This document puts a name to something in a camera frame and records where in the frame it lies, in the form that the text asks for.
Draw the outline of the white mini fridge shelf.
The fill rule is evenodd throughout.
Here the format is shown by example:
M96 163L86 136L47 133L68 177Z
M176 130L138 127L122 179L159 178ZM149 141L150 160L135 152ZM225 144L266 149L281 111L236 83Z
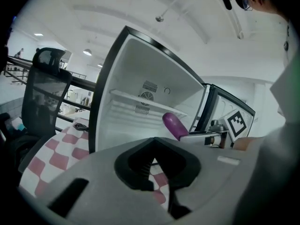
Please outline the white mini fridge shelf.
M148 104L150 106L153 106L153 107L156 107L156 108L159 108L159 109L163 109L163 110L166 110L166 111L169 111L169 112L172 112L172 113L177 113L177 114L180 114L180 115L183 115L183 116L188 116L188 114L186 114L186 113L184 113L184 112L182 112L178 109L175 109L175 108L172 108L172 107L169 107L169 106L166 106L166 105L163 105L163 104L151 101L151 100L147 100L147 99L144 99L144 98L141 98L141 97L130 95L128 93L125 93L125 92L122 92L122 91L119 91L119 90L116 90L116 89L110 90L110 94L113 94L113 95L116 95L116 96L119 96L119 97L122 97L122 98L130 99L130 100L133 100L133 101L137 101L137 102L140 102L140 103L145 103L145 104Z

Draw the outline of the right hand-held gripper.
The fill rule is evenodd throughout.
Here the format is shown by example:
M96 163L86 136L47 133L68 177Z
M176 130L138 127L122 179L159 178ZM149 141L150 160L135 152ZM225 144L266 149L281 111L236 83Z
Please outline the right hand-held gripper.
M180 142L194 143L215 148L232 148L234 142L246 131L246 123L240 111L232 111L212 119L207 132L192 132L182 136Z

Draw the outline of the black metal railing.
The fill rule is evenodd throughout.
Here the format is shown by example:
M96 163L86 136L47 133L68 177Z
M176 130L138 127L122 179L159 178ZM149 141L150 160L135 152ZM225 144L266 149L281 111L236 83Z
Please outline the black metal railing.
M8 65L17 66L17 67L22 68L22 70L20 71L20 72L22 72L22 75L17 76L17 75L12 74L11 71L13 71L13 70L7 69ZM18 82L26 85L27 82L23 80L23 78L25 77L24 73L28 72L29 69L31 68L31 66L32 66L32 62L29 60L18 59L18 58L12 57L12 56L8 56L7 57L7 65L4 68L4 75L8 74L8 77L12 77L12 78L16 79ZM80 88L80 89L83 89L83 90L86 90L89 92L93 92L96 87L96 84L94 82L91 82L91 81L88 81L85 79L81 79L80 74L78 74L78 75L79 75L78 77L72 76L71 85L75 86L76 88ZM73 102L68 99L63 99L63 102L67 105L72 105L75 108L83 109L84 111L90 111L90 106L82 105L80 103Z

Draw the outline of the black mesh office chair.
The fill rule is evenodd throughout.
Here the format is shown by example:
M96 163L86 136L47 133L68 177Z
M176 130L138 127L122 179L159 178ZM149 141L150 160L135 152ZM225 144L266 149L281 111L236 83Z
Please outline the black mesh office chair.
M4 148L19 173L24 172L41 146L56 134L60 105L72 81L71 73L59 67L64 54L63 50L48 47L35 53L22 102L24 132L9 132L5 122L10 116L7 112L0 114L0 131L7 140Z

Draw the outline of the white tiled partition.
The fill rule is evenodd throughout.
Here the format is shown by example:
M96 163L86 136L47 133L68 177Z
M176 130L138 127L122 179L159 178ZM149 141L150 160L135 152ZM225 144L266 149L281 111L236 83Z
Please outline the white tiled partition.
M8 113L11 118L21 116L25 88L25 85L0 75L0 114Z

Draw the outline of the person's right forearm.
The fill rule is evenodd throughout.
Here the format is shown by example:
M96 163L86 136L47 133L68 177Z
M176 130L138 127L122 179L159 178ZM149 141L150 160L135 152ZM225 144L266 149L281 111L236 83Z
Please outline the person's right forearm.
M237 139L233 144L234 150L247 151L257 147L264 141L264 137L244 137Z

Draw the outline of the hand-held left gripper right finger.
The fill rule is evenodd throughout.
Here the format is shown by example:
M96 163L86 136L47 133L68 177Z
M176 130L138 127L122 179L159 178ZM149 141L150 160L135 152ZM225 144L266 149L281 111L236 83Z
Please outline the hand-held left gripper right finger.
M155 159L165 173L170 188L186 188L199 175L201 163L194 154L174 142L155 137Z

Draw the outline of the person in white shirt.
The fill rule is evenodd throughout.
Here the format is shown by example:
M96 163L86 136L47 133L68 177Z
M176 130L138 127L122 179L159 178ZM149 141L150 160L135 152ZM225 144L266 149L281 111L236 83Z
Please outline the person in white shirt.
M233 225L300 225L300 36L288 22L284 71L271 86L285 124L261 139Z

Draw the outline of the purple eggplant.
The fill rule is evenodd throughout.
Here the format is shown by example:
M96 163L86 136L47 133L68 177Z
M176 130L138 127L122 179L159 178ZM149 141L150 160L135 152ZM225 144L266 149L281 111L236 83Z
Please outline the purple eggplant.
M162 117L165 127L180 142L185 142L189 132L180 119L173 113L167 112Z

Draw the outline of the red white checkered tablecloth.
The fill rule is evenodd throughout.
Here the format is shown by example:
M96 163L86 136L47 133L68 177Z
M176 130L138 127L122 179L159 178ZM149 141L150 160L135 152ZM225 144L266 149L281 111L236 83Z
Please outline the red white checkered tablecloth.
M75 118L72 125L50 138L25 168L20 188L37 197L53 179L89 155L88 132L74 128L77 123L89 125L87 119Z

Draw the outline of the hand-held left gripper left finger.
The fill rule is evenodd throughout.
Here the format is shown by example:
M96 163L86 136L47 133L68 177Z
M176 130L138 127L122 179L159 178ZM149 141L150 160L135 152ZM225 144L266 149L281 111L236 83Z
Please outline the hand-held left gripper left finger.
M114 162L115 173L130 189L153 191L154 184L149 180L155 151L155 141L149 138L137 146L121 153Z

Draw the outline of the white mini fridge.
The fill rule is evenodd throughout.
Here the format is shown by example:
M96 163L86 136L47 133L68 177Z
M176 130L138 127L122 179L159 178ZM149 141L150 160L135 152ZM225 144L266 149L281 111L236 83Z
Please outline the white mini fridge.
M169 111L110 94L119 90L175 109L188 132L208 131L212 119L240 111L247 137L255 111L226 90L205 83L173 52L125 26L99 73L89 117L89 152L149 137L173 138L162 117Z

